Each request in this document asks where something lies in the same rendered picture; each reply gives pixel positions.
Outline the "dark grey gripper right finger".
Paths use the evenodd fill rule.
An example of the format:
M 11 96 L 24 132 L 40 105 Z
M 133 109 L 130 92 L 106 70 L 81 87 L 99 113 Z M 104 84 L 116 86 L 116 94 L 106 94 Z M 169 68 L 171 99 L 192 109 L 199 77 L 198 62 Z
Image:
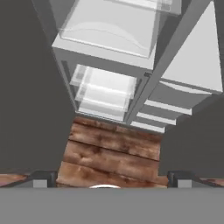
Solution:
M 168 171 L 167 178 L 169 188 L 203 188 L 218 186 L 207 180 L 201 180 L 190 171 Z

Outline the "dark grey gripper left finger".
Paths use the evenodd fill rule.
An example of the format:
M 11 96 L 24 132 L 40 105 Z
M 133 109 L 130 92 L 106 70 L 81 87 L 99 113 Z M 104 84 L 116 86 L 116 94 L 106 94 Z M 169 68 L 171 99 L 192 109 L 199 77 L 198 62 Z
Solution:
M 4 187 L 52 188 L 56 186 L 57 177 L 56 171 L 35 171 L 24 180 L 9 183 Z

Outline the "white fridge door bin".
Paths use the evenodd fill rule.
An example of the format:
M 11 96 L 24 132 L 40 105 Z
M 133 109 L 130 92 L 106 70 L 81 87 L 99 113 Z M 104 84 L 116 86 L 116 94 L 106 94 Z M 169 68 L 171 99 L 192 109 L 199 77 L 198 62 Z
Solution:
M 160 81 L 150 94 L 149 100 L 183 109 L 192 109 L 211 95 L 206 91 Z
M 180 116 L 190 116 L 193 111 L 188 108 L 172 106 L 166 103 L 147 100 L 141 111 L 154 116 L 161 116 L 168 119 L 177 119 Z
M 155 115 L 148 115 L 148 114 L 140 113 L 140 112 L 138 112 L 136 116 L 141 117 L 141 118 L 145 118 L 145 119 L 148 119 L 148 120 L 153 120 L 153 121 L 156 121 L 156 122 L 160 122 L 160 123 L 176 125 L 176 119 L 172 120 L 172 119 L 163 118 L 163 117 L 155 116 Z

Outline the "small clear fridge shelf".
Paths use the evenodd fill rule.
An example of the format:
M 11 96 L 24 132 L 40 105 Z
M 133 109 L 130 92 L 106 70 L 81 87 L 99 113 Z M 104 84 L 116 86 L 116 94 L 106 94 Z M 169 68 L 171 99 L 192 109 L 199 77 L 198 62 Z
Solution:
M 79 111 L 93 116 L 123 121 L 130 98 L 126 94 L 111 93 L 92 88 L 82 88 L 75 100 L 80 103 Z
M 135 93 L 137 79 L 125 74 L 106 71 L 103 69 L 78 65 L 70 81 L 74 86 L 90 86 L 104 91 L 112 91 L 119 95 L 129 95 Z

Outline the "grey fridge door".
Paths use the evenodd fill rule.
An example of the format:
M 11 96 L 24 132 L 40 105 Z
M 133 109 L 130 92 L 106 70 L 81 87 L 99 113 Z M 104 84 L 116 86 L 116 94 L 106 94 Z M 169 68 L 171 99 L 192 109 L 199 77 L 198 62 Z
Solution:
M 214 0 L 183 0 L 183 14 L 150 78 L 129 112 L 127 124 L 133 128 L 164 133 L 171 125 L 137 117 L 160 81 L 211 93 L 204 101 L 223 93 L 219 40 Z M 182 115 L 176 124 L 193 115 Z

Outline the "grey open fridge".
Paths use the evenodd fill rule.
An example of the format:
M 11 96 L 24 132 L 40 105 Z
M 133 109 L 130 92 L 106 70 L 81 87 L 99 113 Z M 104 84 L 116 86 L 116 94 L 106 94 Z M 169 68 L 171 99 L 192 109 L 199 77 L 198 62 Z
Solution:
M 150 78 L 159 56 L 165 50 L 171 35 L 174 33 L 178 23 L 178 16 L 183 14 L 183 0 L 117 0 L 136 7 L 154 10 L 160 14 L 157 41 L 149 58 L 137 57 L 123 52 L 63 39 L 60 35 L 61 28 L 78 1 L 79 0 L 50 0 L 52 16 L 57 26 L 57 34 L 52 42 L 52 51 L 73 104 L 74 111 L 79 116 L 128 125 L 127 119 L 129 112 L 132 110 L 135 100 L 139 97 L 147 80 Z M 122 122 L 79 111 L 80 103 L 75 100 L 78 91 L 82 88 L 96 88 L 88 85 L 74 86 L 70 84 L 74 70 L 78 65 L 95 67 L 136 78 L 135 93 L 132 97 L 128 95 L 129 106 Z

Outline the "dark grey cabinet panel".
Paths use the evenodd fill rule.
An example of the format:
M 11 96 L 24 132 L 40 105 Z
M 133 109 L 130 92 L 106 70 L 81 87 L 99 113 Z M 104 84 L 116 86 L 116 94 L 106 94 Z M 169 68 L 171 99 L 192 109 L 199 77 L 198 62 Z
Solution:
M 56 171 L 74 111 L 50 0 L 0 0 L 0 173 Z
M 224 179 L 224 94 L 203 101 L 190 118 L 163 134 L 158 173 L 168 171 Z

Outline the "white round object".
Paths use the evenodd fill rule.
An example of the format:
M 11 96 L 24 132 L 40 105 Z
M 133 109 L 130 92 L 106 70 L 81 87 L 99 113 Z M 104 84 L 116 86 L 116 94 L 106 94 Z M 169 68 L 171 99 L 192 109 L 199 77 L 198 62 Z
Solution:
M 105 184 L 102 184 L 102 185 L 92 185 L 90 186 L 89 188 L 115 188 L 115 189 L 119 189 L 121 188 L 120 186 L 117 186 L 117 185 L 105 185 Z

